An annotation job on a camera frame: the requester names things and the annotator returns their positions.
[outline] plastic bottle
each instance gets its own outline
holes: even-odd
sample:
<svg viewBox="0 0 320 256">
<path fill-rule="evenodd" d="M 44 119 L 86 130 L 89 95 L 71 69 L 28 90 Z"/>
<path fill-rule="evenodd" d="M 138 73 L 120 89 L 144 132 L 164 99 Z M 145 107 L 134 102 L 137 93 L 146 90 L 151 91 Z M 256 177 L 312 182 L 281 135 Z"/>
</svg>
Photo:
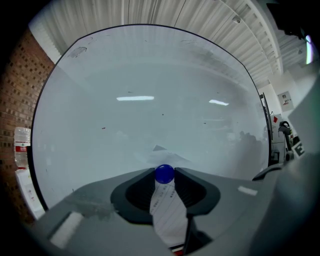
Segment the plastic bottle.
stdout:
<svg viewBox="0 0 320 256">
<path fill-rule="evenodd" d="M 27 146 L 31 145 L 31 129 L 16 127 L 14 129 L 14 158 L 16 165 L 28 169 Z"/>
</svg>

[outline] smudge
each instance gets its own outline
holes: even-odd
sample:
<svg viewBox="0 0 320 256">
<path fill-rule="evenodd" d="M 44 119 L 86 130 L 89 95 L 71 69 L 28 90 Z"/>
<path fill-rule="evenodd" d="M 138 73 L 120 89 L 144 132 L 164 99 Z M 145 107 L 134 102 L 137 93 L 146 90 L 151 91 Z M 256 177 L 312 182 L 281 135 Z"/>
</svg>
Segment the smudge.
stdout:
<svg viewBox="0 0 320 256">
<path fill-rule="evenodd" d="M 68 57 L 71 58 L 77 58 L 81 53 L 86 52 L 87 48 L 86 47 L 78 47 L 76 49 L 74 49 Z"/>
</svg>

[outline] bright light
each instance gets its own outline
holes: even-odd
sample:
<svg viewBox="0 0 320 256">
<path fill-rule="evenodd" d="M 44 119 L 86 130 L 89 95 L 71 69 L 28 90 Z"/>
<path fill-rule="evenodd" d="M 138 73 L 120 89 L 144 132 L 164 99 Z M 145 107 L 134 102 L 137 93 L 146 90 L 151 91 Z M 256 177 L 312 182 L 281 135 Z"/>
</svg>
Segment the bright light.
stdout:
<svg viewBox="0 0 320 256">
<path fill-rule="evenodd" d="M 118 97 L 116 98 L 118 101 L 150 101 L 155 97 L 153 96 L 132 96 L 132 97 Z"/>
<path fill-rule="evenodd" d="M 229 105 L 229 103 L 225 103 L 225 102 L 222 102 L 222 101 L 219 101 L 219 100 L 215 100 L 215 99 L 212 99 L 209 102 L 210 103 L 219 104 L 219 105 L 224 105 L 224 106 L 228 106 Z"/>
<path fill-rule="evenodd" d="M 310 64 L 313 61 L 313 50 L 311 45 L 311 38 L 309 35 L 305 37 L 306 39 L 306 64 Z"/>
</svg>

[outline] ceiling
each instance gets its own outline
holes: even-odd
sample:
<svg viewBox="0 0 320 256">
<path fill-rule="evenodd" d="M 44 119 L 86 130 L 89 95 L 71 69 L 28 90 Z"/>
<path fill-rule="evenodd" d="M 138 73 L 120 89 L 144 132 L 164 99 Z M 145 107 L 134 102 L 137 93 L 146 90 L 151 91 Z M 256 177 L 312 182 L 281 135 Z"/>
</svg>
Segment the ceiling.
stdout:
<svg viewBox="0 0 320 256">
<path fill-rule="evenodd" d="M 306 60 L 305 42 L 279 31 L 256 0 L 56 0 L 29 27 L 56 63 L 78 38 L 125 24 L 166 25 L 205 37 L 241 61 L 258 89 L 270 83 L 269 75 Z"/>
</svg>

